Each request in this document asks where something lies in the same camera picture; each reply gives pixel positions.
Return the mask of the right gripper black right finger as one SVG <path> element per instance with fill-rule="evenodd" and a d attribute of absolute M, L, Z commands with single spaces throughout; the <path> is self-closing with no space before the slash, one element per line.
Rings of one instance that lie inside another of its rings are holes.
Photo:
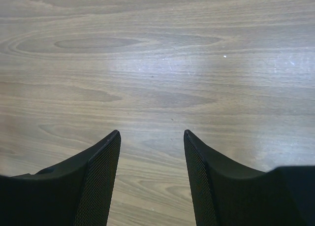
<path fill-rule="evenodd" d="M 184 132 L 184 150 L 198 226 L 312 226 L 315 168 L 268 172 L 240 164 Z"/>

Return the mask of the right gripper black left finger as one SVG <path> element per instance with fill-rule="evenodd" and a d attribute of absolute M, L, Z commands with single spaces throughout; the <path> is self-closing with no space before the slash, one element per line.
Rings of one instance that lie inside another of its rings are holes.
<path fill-rule="evenodd" d="M 121 147 L 117 130 L 36 174 L 1 176 L 3 226 L 107 224 Z"/>

